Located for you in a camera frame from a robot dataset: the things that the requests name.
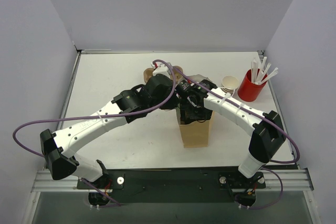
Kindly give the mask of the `brown paper takeout bag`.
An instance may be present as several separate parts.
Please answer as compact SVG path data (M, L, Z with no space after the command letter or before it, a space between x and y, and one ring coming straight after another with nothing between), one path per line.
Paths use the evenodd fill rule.
M201 75L191 76L188 79L182 78L181 80L186 80L192 86L199 86L201 88L201 90L205 93L204 98L203 98L203 105L204 105L204 99L208 97L207 91L204 90L203 87L209 90L216 87L216 85L213 84L208 78L201 76ZM177 118L182 142L185 148L196 148L196 147L207 147L208 146L208 140L209 140L210 131L211 131L212 122L213 122L213 115L214 113L212 111L211 119L204 123L192 122L191 124L179 124L179 121Z

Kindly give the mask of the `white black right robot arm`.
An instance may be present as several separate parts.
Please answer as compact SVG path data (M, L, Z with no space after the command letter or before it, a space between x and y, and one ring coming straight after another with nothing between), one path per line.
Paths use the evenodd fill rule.
M269 163L286 140L277 112L266 113L239 103L206 79L193 85L182 80L175 90L180 97L182 121L209 120L212 112L216 112L251 137L247 156L238 167L246 178L252 178L262 166Z

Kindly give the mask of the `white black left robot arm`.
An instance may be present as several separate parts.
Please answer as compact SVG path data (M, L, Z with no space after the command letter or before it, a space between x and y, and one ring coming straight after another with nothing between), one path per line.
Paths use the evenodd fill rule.
M93 114L91 120L70 127L40 134L41 150L54 180L70 175L88 180L94 187L101 188L108 181L102 161L90 161L77 152L116 127L147 116L148 109L158 106L168 110L177 104L173 81L163 75L152 76L146 84L124 90Z

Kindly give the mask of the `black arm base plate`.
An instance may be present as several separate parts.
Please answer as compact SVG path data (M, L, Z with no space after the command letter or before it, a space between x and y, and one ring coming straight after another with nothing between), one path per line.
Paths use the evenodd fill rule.
M123 205L137 203L222 203L233 202L238 193L266 187L264 175L242 175L236 166L166 169L110 169L108 177L94 187L77 181L77 189L88 190L89 202L107 204L96 190Z

